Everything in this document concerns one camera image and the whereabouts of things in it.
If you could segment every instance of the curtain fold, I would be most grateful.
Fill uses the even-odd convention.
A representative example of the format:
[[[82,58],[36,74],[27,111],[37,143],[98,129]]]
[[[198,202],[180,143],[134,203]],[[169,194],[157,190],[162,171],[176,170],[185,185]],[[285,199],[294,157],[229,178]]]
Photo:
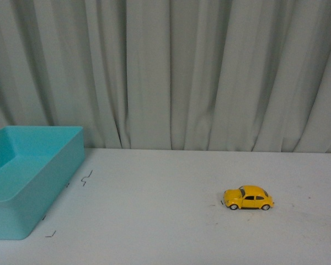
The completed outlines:
[[[331,152],[331,1],[0,0],[0,128]]]

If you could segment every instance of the white tabletop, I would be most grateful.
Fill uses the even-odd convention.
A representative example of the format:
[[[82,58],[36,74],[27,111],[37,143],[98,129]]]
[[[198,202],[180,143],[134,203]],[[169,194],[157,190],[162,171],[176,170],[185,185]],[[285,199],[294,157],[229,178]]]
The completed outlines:
[[[244,184],[275,207],[221,204]],[[0,264],[331,264],[331,154],[86,149]]]

